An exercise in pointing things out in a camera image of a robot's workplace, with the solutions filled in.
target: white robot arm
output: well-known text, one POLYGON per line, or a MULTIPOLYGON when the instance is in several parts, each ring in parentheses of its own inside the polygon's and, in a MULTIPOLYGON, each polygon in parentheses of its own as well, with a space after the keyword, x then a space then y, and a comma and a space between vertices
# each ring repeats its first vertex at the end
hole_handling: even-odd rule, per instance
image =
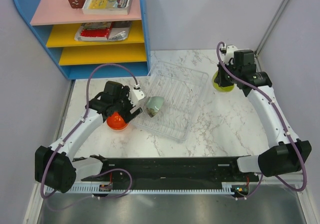
POLYGON ((302 142, 289 125, 278 105, 268 75, 265 72, 256 71, 254 52, 252 50, 238 50, 234 45, 224 45, 220 51, 225 55, 223 62, 230 73, 254 87, 258 87, 271 99, 271 101, 267 100, 257 90, 253 90, 233 79, 220 64, 218 65, 218 73, 214 82, 222 89, 236 84, 239 89, 243 90, 244 95, 249 99, 262 122, 270 147, 269 150, 260 155, 239 157, 237 160, 239 170, 243 173, 262 173, 267 177, 300 170, 300 162, 272 104, 278 108, 279 114, 282 116, 283 122, 298 147, 304 162, 311 152, 311 145, 309 141, 302 142))
POLYGON ((89 102, 86 118, 84 118, 86 113, 84 112, 66 134, 49 147, 41 146, 37 149, 35 153, 36 181, 42 181, 45 168, 54 150, 57 150, 57 153, 46 173, 45 184, 47 186, 65 193, 75 181, 99 174, 103 166, 100 160, 90 157, 73 162, 75 154, 90 134, 114 112, 118 112, 126 123, 140 114, 141 108, 134 112, 132 110, 144 98, 145 94, 139 88, 130 89, 120 83, 108 81, 104 91, 89 102))

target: white wall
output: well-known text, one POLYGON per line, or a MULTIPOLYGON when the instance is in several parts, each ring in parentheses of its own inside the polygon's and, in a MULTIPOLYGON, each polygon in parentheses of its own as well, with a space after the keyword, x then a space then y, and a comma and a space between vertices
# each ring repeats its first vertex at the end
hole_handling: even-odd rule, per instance
POLYGON ((0 6, 0 223, 20 224, 35 182, 35 151, 53 141, 69 82, 13 0, 0 6))
POLYGON ((282 0, 146 0, 152 50, 255 49, 282 0))
POLYGON ((320 209, 320 0, 291 0, 262 50, 290 125, 312 145, 308 184, 320 209))

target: white marble table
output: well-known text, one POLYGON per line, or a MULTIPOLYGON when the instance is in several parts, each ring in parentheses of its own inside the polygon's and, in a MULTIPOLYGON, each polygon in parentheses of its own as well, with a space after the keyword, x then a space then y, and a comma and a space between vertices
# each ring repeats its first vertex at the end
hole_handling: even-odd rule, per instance
MULTIPOLYGON (((197 69, 209 74, 217 71, 215 50, 153 51, 156 60, 197 69)), ((116 78, 120 83, 133 83, 132 78, 116 78)), ((77 80, 63 132, 84 111, 87 80, 77 80)), ((106 79, 94 79, 89 88, 92 98, 104 89, 106 79)), ((267 137, 256 111, 235 88, 230 93, 217 92, 209 80, 205 98, 200 102, 187 140, 177 143, 155 136, 133 125, 115 132, 106 124, 97 128, 82 145, 75 157, 201 157, 257 155, 268 149, 267 137)))

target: shelf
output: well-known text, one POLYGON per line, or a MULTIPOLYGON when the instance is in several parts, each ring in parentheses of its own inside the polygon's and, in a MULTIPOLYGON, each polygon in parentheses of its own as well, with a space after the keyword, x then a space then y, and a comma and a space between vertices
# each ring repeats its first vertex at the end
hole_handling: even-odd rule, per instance
POLYGON ((59 65, 142 62, 147 60, 144 43, 65 47, 59 65))
POLYGON ((122 20, 141 20, 140 0, 132 0, 128 15, 83 14, 82 9, 71 8, 68 0, 41 0, 30 23, 49 25, 122 20))
MULTIPOLYGON (((147 76, 147 62, 119 63, 128 68, 135 76, 147 76)), ((98 64, 90 65, 72 65, 62 66, 62 69, 68 70, 68 79, 88 78, 92 71, 98 67, 98 64)), ((98 69, 93 78, 115 78, 115 77, 131 77, 131 75, 122 68, 110 66, 98 69)))
POLYGON ((50 37, 46 43, 48 48, 70 47, 70 46, 88 46, 88 45, 110 45, 110 44, 128 44, 144 43, 144 33, 142 22, 135 20, 132 22, 129 36, 126 40, 115 42, 83 42, 75 41, 75 34, 81 23, 74 24, 56 24, 53 26, 50 37))

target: transparent container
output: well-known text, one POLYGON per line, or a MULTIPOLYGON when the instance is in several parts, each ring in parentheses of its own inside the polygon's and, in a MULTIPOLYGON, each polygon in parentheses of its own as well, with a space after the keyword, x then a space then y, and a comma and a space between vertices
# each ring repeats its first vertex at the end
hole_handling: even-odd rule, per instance
POLYGON ((146 93, 143 113, 131 123, 157 135, 178 142, 185 141, 208 78, 207 73, 183 66, 160 61, 155 63, 149 76, 141 79, 140 83, 146 93), (154 96, 163 97, 164 103, 159 112, 151 118, 145 105, 148 99, 154 96))

